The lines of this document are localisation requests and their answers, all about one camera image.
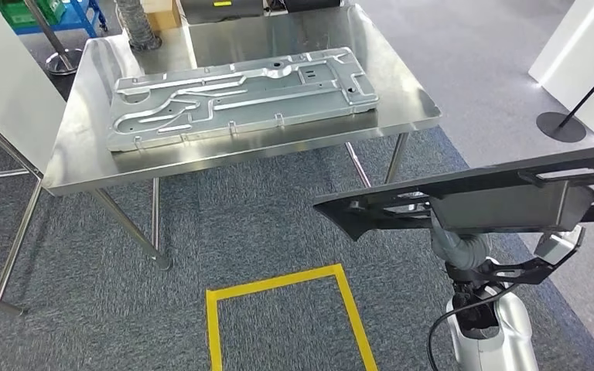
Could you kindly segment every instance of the black end effector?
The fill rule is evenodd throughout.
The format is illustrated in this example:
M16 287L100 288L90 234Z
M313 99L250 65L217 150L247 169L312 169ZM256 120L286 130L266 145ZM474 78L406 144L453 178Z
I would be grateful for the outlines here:
M534 251L536 257L521 264L502 265L487 258L477 267L459 269L446 262L445 270L454 287L452 306L461 308L475 304L489 293L498 294L505 290L508 284L540 284L577 252L584 233L582 226L576 226L570 232L544 233ZM457 320L466 336L478 339L483 334L475 333L475 330L498 325L495 306L490 303L461 311Z
M562 232L594 222L592 186L589 148L322 196L314 207L354 240L368 230L431 228L431 210L459 235Z

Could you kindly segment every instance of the gray floor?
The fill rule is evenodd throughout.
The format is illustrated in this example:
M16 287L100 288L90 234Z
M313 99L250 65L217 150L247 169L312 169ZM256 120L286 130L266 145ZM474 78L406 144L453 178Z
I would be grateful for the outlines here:
M527 71L572 0L360 3L442 108L440 125L470 166L594 146L593 134L566 144L534 124L541 112L566 112ZM538 240L522 237L530 248ZM582 252L551 279L594 335L594 224Z
M371 178L383 176L394 138L361 142ZM400 178L465 164L438 128L414 134ZM208 369L204 292L341 263L382 370L427 369L425 336L451 287L426 232L369 233L352 243L315 214L314 196L360 185L342 146L175 176L162 182L157 271L85 194L45 194L0 313L0 369ZM0 262L30 179L0 180ZM149 232L150 185L110 189ZM516 261L516 237L493 238ZM340 294L327 279L220 304L225 369L363 369ZM522 288L541 369L594 369L594 341L548 282ZM435 347L454 369L444 329Z
M410 138L402 179L464 168L463 158L483 165L535 153L527 145L540 148L527 125L537 112L561 108L544 92L527 90L524 71L569 2L404 0L384 2L386 9L367 3L447 115L445 134L435 129ZM68 46L84 41L67 34ZM51 53L38 36L22 39L38 60ZM491 57L482 60L481 53ZM485 75L490 79L482 81ZM64 92L68 83L58 85ZM567 150L546 141L542 151ZM385 138L357 146L375 182L393 144ZM309 208L315 195L360 186L344 148L181 175L162 185L163 247L175 261L167 273L154 270L89 196L42 198L8 292L32 311L15 321L0 314L0 369L208 369L205 289L339 262L379 368L426 369L426 330L450 292L427 236L371 233L350 243ZM30 179L0 180L0 263L31 188ZM150 185L111 191L148 232ZM493 241L500 259L527 256L516 237ZM568 291L568 280L559 285L582 316L584 307L573 300L587 293ZM224 301L225 369L361 369L338 295L323 279ZM541 369L594 369L594 341L555 287L523 288L521 296ZM594 336L594 322L581 320ZM453 369L444 331L436 347L442 369Z

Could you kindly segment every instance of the white pillar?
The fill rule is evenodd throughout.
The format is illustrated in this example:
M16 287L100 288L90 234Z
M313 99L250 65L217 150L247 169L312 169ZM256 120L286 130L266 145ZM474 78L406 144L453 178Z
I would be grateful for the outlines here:
M594 0L575 0L529 74L571 110L594 85ZM577 118L594 131L594 94Z

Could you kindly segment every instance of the black cable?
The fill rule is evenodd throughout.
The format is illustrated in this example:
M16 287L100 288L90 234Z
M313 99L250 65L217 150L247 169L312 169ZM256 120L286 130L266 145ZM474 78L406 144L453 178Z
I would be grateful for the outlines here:
M438 319L436 319L434 321L434 324L432 325L432 327L429 328L429 336L427 338L427 357L429 358L429 366L431 366L431 368L434 371L439 371L439 368L436 367L436 362L434 360L434 354L432 353L432 340L434 337L434 331L440 326L440 324L443 321L445 321L448 317L459 313L460 311L465 311L466 309L475 308L480 305L492 303L493 301L496 301L499 298L502 298L504 295L512 292L518 286L519 286L519 284L512 284L508 289L500 292L499 294L495 294L495 295L491 296L490 298L485 298L481 301L478 301L477 303L472 303L472 304L466 305L464 307L457 308L452 311L448 311L447 313L445 313L444 315L441 315Z

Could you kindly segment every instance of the metal panel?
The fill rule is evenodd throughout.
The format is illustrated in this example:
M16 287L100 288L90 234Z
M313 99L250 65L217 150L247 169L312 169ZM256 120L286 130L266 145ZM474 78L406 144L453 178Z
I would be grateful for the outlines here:
M44 170L64 109L58 90L0 13L0 135Z
M125 78L115 93L111 151L359 114L379 100L349 48Z

